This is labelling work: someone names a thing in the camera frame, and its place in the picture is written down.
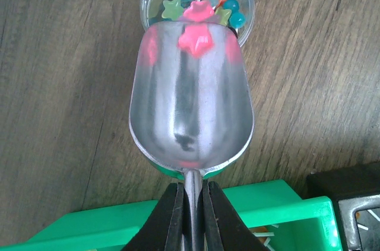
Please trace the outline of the black lollipop bin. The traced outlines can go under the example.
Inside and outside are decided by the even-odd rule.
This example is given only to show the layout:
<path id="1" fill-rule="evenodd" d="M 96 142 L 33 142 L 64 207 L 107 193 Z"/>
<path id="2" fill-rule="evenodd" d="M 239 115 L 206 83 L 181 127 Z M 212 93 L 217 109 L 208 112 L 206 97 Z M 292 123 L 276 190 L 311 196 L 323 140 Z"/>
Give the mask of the black lollipop bin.
<path id="1" fill-rule="evenodd" d="M 379 163 L 317 172 L 306 178 L 311 197 L 327 196 L 344 250 L 379 250 Z"/>

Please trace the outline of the silver metal scoop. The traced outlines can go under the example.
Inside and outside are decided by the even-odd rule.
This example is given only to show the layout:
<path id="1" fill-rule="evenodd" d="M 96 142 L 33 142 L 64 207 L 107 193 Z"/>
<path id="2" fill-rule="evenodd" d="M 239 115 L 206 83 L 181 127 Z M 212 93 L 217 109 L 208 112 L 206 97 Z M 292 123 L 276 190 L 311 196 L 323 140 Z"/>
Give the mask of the silver metal scoop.
<path id="1" fill-rule="evenodd" d="M 153 164 L 183 176 L 185 250 L 202 250 L 202 181 L 236 161 L 254 131 L 245 63 L 233 30 L 184 21 L 150 26 L 138 51 L 129 129 Z"/>

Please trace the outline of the green two-compartment candy bin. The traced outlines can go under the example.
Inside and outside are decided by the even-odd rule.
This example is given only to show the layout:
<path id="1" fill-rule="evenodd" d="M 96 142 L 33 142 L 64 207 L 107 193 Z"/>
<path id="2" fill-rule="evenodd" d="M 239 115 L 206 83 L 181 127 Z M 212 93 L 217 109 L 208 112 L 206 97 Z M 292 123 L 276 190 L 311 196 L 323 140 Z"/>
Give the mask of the green two-compartment candy bin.
<path id="1" fill-rule="evenodd" d="M 301 199 L 283 180 L 237 186 L 225 195 L 249 228 L 265 226 L 270 250 L 342 250 L 331 201 Z M 119 250 L 142 227 L 156 201 L 64 215 L 23 250 Z"/>

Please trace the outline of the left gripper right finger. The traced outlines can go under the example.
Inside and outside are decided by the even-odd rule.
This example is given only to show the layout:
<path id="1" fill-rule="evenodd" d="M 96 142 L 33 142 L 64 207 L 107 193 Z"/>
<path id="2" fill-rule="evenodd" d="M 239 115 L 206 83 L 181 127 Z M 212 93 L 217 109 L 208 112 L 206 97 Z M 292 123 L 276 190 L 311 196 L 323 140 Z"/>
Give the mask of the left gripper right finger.
<path id="1" fill-rule="evenodd" d="M 208 250 L 260 251 L 268 249 L 247 228 L 216 182 L 203 181 L 202 201 Z"/>

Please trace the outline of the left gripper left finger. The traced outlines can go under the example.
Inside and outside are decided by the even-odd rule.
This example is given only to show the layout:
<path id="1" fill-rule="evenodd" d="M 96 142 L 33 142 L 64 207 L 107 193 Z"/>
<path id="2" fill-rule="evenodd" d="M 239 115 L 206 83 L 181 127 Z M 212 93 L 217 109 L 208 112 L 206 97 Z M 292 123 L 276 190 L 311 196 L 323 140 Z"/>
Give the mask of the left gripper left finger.
<path id="1" fill-rule="evenodd" d="M 171 183 L 139 232 L 122 248 L 136 250 L 181 250 L 184 187 Z"/>

